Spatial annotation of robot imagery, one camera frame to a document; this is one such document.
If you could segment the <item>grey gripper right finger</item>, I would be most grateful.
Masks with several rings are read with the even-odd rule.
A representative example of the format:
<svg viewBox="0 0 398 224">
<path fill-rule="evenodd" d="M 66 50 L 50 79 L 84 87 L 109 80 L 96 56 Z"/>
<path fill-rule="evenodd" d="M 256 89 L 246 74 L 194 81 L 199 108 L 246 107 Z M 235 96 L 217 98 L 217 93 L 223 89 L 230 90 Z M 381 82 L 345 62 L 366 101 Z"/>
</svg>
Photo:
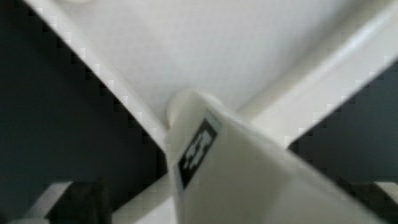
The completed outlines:
<svg viewBox="0 0 398 224">
<path fill-rule="evenodd" d="M 340 181 L 340 187 L 388 224 L 398 224 L 398 202 L 375 182 Z"/>
</svg>

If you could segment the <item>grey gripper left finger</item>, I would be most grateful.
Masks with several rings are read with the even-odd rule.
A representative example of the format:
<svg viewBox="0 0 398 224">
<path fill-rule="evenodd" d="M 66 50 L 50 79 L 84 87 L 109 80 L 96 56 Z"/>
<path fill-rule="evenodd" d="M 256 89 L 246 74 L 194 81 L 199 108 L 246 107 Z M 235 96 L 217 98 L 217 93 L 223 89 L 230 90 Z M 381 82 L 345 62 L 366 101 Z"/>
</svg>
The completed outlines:
<svg viewBox="0 0 398 224">
<path fill-rule="evenodd" d="M 111 224 L 111 200 L 103 183 L 52 183 L 18 224 Z"/>
</svg>

